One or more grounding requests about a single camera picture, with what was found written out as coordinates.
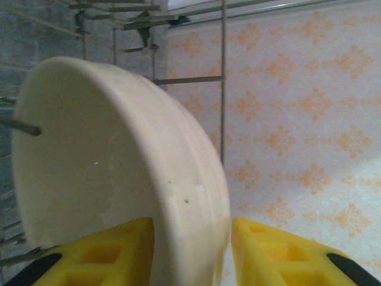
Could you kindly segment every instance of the yellow block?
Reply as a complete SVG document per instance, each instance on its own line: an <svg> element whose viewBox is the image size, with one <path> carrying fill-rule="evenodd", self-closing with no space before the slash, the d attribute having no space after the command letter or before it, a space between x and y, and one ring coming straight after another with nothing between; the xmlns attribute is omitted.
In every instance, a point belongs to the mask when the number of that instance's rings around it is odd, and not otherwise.
<svg viewBox="0 0 381 286"><path fill-rule="evenodd" d="M54 248L62 258L35 286L148 286L154 224L136 219Z"/></svg>
<svg viewBox="0 0 381 286"><path fill-rule="evenodd" d="M356 286L326 256L342 252L249 219L232 225L237 286Z"/></svg>

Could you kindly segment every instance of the wallpaper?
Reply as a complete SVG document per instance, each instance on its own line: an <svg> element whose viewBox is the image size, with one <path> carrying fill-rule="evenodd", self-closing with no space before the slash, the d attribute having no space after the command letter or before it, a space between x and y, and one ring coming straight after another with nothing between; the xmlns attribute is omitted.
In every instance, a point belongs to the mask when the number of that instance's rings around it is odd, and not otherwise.
<svg viewBox="0 0 381 286"><path fill-rule="evenodd" d="M381 2L265 15L227 32L232 216L341 249L381 279ZM168 39L168 77L220 74L220 29ZM220 84L171 85L218 150ZM222 285L235 285L231 251Z"/></svg>

